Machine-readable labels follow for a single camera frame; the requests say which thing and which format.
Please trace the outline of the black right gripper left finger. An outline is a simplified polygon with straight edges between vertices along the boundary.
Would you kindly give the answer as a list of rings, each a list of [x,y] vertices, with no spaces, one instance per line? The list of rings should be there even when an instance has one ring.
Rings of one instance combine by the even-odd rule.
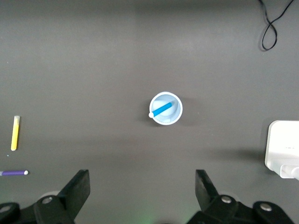
[[[0,224],[75,224],[90,192],[89,170],[79,170],[57,195],[44,196],[24,209],[18,203],[1,203]]]

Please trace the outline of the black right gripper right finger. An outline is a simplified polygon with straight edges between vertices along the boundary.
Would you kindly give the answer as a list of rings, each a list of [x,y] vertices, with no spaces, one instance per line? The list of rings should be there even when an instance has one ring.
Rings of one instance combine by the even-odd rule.
[[[220,195],[204,170],[196,170],[195,194],[200,206],[195,224],[295,224],[274,203],[257,201],[250,208],[229,195]]]

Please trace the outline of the blue marker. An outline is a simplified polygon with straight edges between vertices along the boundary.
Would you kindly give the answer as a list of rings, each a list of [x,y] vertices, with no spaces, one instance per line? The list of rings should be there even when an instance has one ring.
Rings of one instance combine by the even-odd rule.
[[[162,116],[171,116],[175,111],[174,105],[174,101],[167,103],[164,101],[155,101],[150,107],[149,117],[154,118],[160,114]]]

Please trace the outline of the purple marker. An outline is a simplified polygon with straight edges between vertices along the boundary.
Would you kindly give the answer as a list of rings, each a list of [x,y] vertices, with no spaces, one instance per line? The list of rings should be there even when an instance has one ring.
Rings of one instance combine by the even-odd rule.
[[[28,170],[12,170],[12,171],[0,171],[0,176],[19,176],[28,175]]]

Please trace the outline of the yellow marker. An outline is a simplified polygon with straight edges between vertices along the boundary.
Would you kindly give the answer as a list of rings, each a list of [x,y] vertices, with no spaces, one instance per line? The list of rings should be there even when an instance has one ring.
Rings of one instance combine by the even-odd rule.
[[[20,126],[20,116],[14,116],[12,139],[11,139],[11,150],[15,151],[18,145],[18,134]]]

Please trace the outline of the white rectangular device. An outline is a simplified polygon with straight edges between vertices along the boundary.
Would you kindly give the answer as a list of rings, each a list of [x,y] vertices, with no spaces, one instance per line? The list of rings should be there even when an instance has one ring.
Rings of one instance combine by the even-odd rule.
[[[281,178],[299,181],[299,120],[269,125],[264,163]]]

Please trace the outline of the light blue plastic cup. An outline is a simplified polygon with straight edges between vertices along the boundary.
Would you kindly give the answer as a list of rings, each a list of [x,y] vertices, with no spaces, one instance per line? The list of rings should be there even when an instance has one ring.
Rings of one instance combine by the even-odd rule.
[[[183,112],[183,104],[182,101],[180,100],[180,98],[168,91],[163,91],[161,93],[158,93],[150,102],[149,105],[149,112],[150,112],[150,107],[151,105],[155,102],[155,101],[164,101],[164,102],[171,102],[174,101],[175,105],[175,111],[171,116],[162,116],[161,114],[151,118],[153,119],[156,123],[163,125],[163,126],[168,126],[168,125],[172,125],[174,123],[176,123],[180,117],[182,116],[182,112]]]

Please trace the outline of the dark grey table mat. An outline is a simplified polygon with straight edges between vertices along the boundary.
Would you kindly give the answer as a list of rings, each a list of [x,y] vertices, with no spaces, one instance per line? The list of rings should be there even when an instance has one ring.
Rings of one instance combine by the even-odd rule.
[[[27,207],[80,170],[76,224],[185,224],[195,171],[299,224],[299,181],[264,163],[268,127],[299,120],[299,0],[0,0],[0,203]],[[183,104],[149,117],[163,91]],[[18,145],[11,150],[14,116]]]

